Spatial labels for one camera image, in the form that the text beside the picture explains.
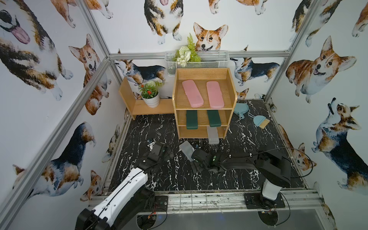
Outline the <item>dark green pencil case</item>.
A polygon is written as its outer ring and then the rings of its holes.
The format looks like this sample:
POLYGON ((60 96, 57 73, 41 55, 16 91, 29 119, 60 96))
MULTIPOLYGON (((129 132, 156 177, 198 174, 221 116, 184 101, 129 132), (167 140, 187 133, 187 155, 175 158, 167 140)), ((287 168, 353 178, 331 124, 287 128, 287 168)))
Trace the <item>dark green pencil case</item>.
POLYGON ((198 129, 197 110, 187 110, 186 111, 186 128, 188 130, 198 129))
POLYGON ((220 119, 218 110, 207 110, 207 114, 208 114, 210 127, 220 127, 221 126, 221 119, 220 119))

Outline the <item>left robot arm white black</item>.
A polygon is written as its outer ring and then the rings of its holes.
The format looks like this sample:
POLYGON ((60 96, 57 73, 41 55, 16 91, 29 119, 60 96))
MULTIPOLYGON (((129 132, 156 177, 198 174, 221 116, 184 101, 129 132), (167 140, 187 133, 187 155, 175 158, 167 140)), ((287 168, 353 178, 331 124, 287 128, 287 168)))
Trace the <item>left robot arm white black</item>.
POLYGON ((124 181, 92 210, 84 209, 77 217, 76 230, 118 230, 143 211, 154 192, 145 188, 148 179, 173 158, 164 143, 153 142, 150 151, 139 158, 124 181))

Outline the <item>translucent white pencil case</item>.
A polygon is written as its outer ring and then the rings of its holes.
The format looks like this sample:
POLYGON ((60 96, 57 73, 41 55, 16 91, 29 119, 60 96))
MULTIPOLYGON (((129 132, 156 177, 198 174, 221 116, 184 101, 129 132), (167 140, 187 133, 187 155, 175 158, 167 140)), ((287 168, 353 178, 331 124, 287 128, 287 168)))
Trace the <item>translucent white pencil case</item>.
POLYGON ((210 145, 219 144, 218 129, 216 127, 207 126, 207 133, 208 133, 208 142, 210 145))
POLYGON ((179 149, 188 158, 190 162, 194 161, 194 159, 192 158, 192 155, 195 149, 192 147, 192 145, 188 141, 185 141, 184 143, 180 144, 179 149))

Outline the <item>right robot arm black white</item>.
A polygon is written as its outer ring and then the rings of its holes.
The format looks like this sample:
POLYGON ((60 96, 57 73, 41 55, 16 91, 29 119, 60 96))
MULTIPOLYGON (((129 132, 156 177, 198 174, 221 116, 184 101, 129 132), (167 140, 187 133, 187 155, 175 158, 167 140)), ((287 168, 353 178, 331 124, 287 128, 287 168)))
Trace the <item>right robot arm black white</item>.
POLYGON ((213 155, 196 149, 188 159, 195 173, 203 170, 214 173, 242 169, 257 170, 265 177, 261 200, 276 201, 281 189, 290 186, 291 161, 279 152, 259 151, 245 157, 222 158, 220 154, 213 155))

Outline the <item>pink pencil case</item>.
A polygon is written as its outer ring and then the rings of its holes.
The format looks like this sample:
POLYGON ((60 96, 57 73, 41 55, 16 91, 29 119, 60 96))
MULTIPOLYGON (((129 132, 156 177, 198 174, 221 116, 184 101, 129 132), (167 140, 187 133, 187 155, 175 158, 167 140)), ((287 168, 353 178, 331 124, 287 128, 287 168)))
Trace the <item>pink pencil case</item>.
POLYGON ((193 80, 184 80, 182 86, 192 108, 198 108, 204 104, 201 93, 193 80))
POLYGON ((208 81, 206 83, 209 104, 211 109, 219 110, 224 108, 224 100, 218 81, 208 81))

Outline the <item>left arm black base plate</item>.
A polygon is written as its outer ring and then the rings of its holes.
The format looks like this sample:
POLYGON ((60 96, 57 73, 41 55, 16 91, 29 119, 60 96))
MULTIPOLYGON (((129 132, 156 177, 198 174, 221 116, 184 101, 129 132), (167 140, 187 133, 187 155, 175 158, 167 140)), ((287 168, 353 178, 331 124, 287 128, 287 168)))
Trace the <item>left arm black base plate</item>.
POLYGON ((167 211, 168 210, 168 196, 152 196, 150 197, 144 206, 143 212, 157 212, 157 211, 167 211))

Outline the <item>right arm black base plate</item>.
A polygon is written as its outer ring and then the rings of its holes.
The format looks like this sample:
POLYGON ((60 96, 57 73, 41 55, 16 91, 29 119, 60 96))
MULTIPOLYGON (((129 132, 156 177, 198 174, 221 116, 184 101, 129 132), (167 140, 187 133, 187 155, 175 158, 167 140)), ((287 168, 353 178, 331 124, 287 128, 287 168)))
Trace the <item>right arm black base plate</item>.
POLYGON ((286 207, 281 193, 278 194, 276 200, 264 198, 261 193, 245 193, 243 196, 247 209, 270 210, 286 207))

